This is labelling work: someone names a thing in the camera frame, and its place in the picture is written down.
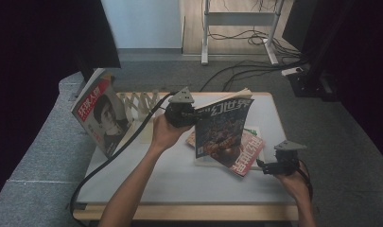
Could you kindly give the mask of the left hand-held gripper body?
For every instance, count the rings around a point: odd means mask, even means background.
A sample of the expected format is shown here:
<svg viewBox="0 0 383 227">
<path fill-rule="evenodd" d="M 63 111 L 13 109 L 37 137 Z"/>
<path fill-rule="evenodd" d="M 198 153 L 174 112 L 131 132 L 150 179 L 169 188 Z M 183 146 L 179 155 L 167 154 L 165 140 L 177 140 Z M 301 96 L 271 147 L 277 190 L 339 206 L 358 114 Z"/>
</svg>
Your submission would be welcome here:
<svg viewBox="0 0 383 227">
<path fill-rule="evenodd" d="M 175 128 L 195 125 L 198 117 L 193 107 L 194 102 L 189 89 L 184 87 L 169 99 L 165 109 L 166 120 Z"/>
</svg>

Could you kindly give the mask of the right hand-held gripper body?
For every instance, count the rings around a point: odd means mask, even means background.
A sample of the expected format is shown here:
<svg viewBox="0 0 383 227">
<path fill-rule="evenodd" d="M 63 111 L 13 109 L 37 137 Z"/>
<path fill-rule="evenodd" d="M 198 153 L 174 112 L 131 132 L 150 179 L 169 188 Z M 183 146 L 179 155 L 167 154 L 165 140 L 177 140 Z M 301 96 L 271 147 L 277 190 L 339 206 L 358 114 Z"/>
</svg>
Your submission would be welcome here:
<svg viewBox="0 0 383 227">
<path fill-rule="evenodd" d="M 276 174 L 290 175 L 300 167 L 298 149 L 306 149 L 306 145 L 301 145 L 292 141 L 285 140 L 274 147 L 277 159 Z"/>
</svg>

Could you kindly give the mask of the dark blue illustrated magazine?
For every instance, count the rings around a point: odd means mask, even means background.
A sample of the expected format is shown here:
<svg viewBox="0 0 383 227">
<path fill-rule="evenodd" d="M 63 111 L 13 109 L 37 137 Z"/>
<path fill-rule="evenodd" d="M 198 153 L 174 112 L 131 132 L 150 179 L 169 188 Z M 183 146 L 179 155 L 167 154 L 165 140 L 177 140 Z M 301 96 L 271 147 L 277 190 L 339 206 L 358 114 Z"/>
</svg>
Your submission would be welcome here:
<svg viewBox="0 0 383 227">
<path fill-rule="evenodd" d="M 238 146 L 252 103 L 252 92 L 245 88 L 197 107 L 208 114 L 195 125 L 196 158 Z"/>
</svg>

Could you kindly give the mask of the beige expandable book rack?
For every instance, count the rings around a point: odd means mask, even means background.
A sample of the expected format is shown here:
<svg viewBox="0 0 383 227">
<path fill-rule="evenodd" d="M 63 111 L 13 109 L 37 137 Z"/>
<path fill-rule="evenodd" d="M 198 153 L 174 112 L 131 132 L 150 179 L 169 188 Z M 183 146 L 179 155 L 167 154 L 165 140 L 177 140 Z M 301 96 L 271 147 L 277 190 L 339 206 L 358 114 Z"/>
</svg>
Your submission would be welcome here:
<svg viewBox="0 0 383 227">
<path fill-rule="evenodd" d="M 152 109 L 161 100 L 161 97 L 158 95 L 157 92 L 118 93 L 117 95 L 124 103 L 125 114 L 130 122 L 130 128 L 128 132 L 119 143 L 119 146 L 122 147 L 135 134 L 135 131 L 147 118 L 148 114 L 152 112 Z M 161 111 L 157 111 L 157 113 L 154 113 L 152 115 L 152 118 L 148 121 L 146 126 L 140 132 L 139 139 L 141 144 L 148 144 L 151 142 L 153 131 L 153 118 L 156 114 L 159 115 L 161 113 Z"/>
</svg>

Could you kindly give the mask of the portrait magazine with red label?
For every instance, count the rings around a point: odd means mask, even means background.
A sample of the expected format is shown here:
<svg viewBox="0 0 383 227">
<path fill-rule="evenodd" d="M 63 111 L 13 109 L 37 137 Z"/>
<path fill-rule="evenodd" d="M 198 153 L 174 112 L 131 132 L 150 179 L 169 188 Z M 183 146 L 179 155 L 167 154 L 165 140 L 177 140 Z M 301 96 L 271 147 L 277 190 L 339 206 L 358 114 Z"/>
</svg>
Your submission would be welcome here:
<svg viewBox="0 0 383 227">
<path fill-rule="evenodd" d="M 71 112 L 107 158 L 131 131 L 132 119 L 113 89 L 113 75 L 103 68 L 92 74 Z"/>
</svg>

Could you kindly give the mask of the person's right hand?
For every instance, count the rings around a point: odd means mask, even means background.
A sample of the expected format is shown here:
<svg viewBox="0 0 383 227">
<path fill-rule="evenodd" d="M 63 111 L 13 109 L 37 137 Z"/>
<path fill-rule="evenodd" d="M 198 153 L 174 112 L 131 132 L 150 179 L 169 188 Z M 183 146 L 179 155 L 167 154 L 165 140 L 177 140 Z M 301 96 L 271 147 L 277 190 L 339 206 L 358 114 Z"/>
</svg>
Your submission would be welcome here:
<svg viewBox="0 0 383 227">
<path fill-rule="evenodd" d="M 276 175 L 288 194 L 297 202 L 310 201 L 309 190 L 303 176 L 294 172 L 291 175 Z"/>
</svg>

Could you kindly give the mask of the person's left hand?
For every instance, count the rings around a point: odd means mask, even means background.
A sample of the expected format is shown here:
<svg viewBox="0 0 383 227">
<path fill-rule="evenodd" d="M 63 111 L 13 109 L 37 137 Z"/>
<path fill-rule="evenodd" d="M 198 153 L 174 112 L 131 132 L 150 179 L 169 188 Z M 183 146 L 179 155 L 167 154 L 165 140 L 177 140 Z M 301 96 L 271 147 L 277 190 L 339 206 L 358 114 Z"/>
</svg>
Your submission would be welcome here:
<svg viewBox="0 0 383 227">
<path fill-rule="evenodd" d="M 183 133 L 189 131 L 191 126 L 176 128 L 172 126 L 163 114 L 153 120 L 153 134 L 149 151 L 162 153 L 174 146 Z"/>
</svg>

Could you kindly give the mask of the black stand with heavy base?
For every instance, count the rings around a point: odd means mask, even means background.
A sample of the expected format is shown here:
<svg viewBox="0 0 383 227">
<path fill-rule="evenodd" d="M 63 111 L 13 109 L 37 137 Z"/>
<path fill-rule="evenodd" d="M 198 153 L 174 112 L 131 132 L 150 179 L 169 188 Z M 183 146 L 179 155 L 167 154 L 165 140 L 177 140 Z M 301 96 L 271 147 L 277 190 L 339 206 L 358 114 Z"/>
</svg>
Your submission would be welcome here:
<svg viewBox="0 0 383 227">
<path fill-rule="evenodd" d="M 309 27 L 305 36 L 302 66 L 288 77 L 297 97 L 337 101 L 336 78 L 329 73 L 339 32 L 356 0 L 309 0 Z"/>
</svg>

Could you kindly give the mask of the white power strip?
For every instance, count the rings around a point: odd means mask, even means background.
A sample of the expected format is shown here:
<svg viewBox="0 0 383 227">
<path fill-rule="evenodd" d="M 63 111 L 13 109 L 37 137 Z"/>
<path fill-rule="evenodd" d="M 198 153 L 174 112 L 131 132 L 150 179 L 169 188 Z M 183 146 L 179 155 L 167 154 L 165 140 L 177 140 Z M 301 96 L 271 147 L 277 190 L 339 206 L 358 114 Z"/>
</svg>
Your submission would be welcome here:
<svg viewBox="0 0 383 227">
<path fill-rule="evenodd" d="M 289 68 L 289 69 L 286 69 L 286 70 L 282 70 L 281 74 L 282 74 L 282 76 L 285 77 L 285 76 L 288 76 L 288 75 L 301 73 L 303 71 L 304 71 L 304 69 L 302 67 L 293 67 L 293 68 Z"/>
</svg>

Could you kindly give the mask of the black curtain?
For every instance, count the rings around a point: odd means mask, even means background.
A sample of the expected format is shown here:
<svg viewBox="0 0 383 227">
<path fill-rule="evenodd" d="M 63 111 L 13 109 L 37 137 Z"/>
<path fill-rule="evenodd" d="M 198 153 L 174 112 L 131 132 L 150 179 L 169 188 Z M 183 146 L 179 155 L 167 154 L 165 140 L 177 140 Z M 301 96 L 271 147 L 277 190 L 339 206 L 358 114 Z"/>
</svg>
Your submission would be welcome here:
<svg viewBox="0 0 383 227">
<path fill-rule="evenodd" d="M 343 106 L 383 155 L 383 0 L 317 0 L 308 82 L 336 81 Z"/>
<path fill-rule="evenodd" d="M 0 192 L 79 72 L 75 55 L 118 58 L 101 0 L 0 0 Z"/>
</svg>

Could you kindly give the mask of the black panel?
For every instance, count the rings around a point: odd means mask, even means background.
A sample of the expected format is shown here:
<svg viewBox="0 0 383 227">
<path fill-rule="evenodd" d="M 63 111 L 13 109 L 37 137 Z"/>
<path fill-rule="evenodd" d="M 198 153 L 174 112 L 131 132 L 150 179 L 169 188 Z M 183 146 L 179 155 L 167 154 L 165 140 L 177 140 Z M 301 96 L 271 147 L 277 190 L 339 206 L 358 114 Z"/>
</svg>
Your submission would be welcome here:
<svg viewBox="0 0 383 227">
<path fill-rule="evenodd" d="M 309 27 L 309 0 L 294 0 L 282 37 L 301 51 Z"/>
</svg>

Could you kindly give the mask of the white desk frame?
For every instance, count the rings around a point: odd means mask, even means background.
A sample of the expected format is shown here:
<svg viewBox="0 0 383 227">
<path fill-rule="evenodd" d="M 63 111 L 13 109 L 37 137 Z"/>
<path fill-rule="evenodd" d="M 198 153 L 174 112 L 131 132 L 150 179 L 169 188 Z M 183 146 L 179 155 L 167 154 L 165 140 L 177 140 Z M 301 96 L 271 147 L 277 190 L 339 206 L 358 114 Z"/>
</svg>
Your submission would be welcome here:
<svg viewBox="0 0 383 227">
<path fill-rule="evenodd" d="M 211 12 L 210 0 L 202 0 L 203 3 L 203 36 L 201 44 L 201 64 L 208 64 L 208 28 L 209 26 L 269 26 L 270 33 L 263 40 L 270 63 L 278 64 L 274 53 L 274 34 L 281 16 L 285 0 L 275 2 L 274 12 Z"/>
</svg>

